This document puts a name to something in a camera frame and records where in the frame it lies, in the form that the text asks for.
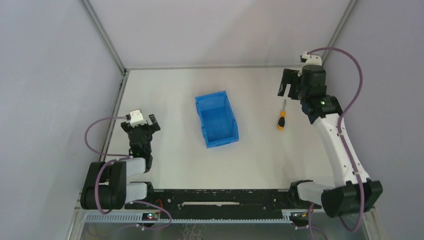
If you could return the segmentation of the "orange black screwdriver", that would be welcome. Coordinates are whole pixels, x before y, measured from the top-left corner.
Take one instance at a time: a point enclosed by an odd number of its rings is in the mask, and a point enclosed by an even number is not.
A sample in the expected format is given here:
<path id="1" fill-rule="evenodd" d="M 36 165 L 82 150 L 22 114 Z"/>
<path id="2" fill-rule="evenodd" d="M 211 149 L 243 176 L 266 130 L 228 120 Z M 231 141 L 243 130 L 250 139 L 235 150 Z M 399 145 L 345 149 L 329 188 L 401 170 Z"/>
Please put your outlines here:
<path id="1" fill-rule="evenodd" d="M 284 129 L 285 124 L 286 124 L 286 111 L 285 111 L 286 104 L 287 104 L 287 100 L 284 99 L 283 100 L 283 107 L 282 107 L 282 110 L 280 111 L 279 119 L 278 119 L 278 122 L 277 122 L 277 129 L 280 130 L 280 131 L 282 131 Z"/>

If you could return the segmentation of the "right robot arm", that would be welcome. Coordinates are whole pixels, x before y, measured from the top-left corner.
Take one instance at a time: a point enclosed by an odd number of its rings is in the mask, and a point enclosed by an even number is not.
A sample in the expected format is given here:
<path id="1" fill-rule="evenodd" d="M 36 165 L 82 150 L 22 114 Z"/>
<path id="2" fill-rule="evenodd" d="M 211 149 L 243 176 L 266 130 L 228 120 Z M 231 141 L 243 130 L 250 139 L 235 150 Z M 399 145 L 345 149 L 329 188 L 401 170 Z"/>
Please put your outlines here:
<path id="1" fill-rule="evenodd" d="M 313 180 L 292 182 L 292 203 L 314 203 L 323 207 L 330 218 L 371 210 L 383 186 L 371 179 L 353 149 L 344 121 L 340 120 L 343 110 L 339 101 L 327 94 L 325 69 L 320 65 L 306 65 L 301 70 L 285 68 L 278 95 L 284 96 L 286 88 L 290 99 L 300 101 L 302 112 L 321 138 L 334 181 L 334 187 Z"/>

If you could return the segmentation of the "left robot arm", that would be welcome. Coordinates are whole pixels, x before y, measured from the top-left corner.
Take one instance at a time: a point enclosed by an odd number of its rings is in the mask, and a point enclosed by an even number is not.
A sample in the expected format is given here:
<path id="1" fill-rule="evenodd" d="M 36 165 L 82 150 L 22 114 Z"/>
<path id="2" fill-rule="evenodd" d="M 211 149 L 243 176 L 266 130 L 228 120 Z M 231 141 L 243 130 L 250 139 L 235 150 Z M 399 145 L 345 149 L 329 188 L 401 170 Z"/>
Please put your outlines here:
<path id="1" fill-rule="evenodd" d="M 119 210 L 126 203 L 144 200 L 152 190 L 150 182 L 132 181 L 129 177 L 150 171 L 153 163 L 153 134 L 160 125 L 153 114 L 145 119 L 139 110 L 121 116 L 120 124 L 129 139 L 127 154 L 112 154 L 109 161 L 94 161 L 90 164 L 80 196 L 84 210 L 98 210 L 108 214 Z"/>

